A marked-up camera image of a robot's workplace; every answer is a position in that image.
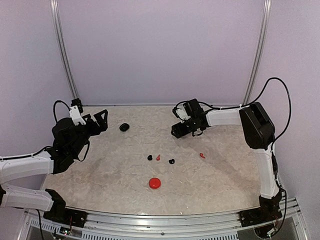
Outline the glossy black earbud case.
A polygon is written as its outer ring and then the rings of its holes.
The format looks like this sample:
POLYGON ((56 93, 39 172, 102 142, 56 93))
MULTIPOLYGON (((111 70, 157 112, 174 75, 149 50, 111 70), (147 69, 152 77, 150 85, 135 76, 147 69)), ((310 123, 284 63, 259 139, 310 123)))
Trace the glossy black earbud case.
POLYGON ((126 132, 129 129, 130 129, 130 125, 128 123, 122 123, 119 126, 119 130, 122 131, 122 132, 126 132))

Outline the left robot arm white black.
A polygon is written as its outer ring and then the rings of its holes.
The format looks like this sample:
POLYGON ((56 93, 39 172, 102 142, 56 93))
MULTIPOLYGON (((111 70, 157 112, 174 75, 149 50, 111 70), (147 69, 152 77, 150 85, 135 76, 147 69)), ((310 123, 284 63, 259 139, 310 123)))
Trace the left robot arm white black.
POLYGON ((90 137, 108 129, 108 111, 82 116, 81 100, 76 98, 68 106, 69 116, 55 119, 52 128, 53 144, 38 152, 1 157, 0 206, 2 208, 35 209, 51 214, 63 223, 70 218, 64 199, 53 189, 33 190, 11 185, 13 180, 37 175, 57 175, 78 161, 84 147, 90 146, 90 137))

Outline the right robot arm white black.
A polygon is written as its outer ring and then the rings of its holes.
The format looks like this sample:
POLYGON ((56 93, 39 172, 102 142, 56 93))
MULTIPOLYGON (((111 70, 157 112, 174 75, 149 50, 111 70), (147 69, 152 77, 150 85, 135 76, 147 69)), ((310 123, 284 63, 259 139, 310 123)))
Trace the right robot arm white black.
POLYGON ((253 150, 260 179, 259 208, 256 218, 266 222, 271 217, 280 217, 279 203, 284 189, 278 180, 278 164, 275 155, 276 128, 258 99, 245 105, 231 107, 209 106, 196 98, 177 103, 172 113, 179 123, 171 127, 171 134, 179 139, 188 134, 200 136, 209 127, 241 126, 246 144, 253 150))

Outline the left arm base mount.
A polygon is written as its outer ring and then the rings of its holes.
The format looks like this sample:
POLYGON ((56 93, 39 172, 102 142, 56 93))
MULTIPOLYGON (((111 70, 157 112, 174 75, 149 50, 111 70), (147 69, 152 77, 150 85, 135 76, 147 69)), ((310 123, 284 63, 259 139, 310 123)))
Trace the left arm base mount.
POLYGON ((55 190, 46 188, 45 191, 53 200, 51 209, 43 213, 45 219, 71 227, 84 227, 88 216, 87 212, 67 208, 66 201, 55 190))

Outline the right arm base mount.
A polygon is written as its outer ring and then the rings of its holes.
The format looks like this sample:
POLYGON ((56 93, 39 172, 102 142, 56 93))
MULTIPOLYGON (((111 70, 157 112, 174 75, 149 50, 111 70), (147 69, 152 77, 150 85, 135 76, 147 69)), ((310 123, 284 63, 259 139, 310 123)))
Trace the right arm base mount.
POLYGON ((271 239, 271 237, 278 232, 279 220, 283 217, 280 209, 281 200, 281 192, 271 199, 259 196, 259 207, 239 212, 241 227, 261 225, 254 229, 254 233, 260 239, 271 239))

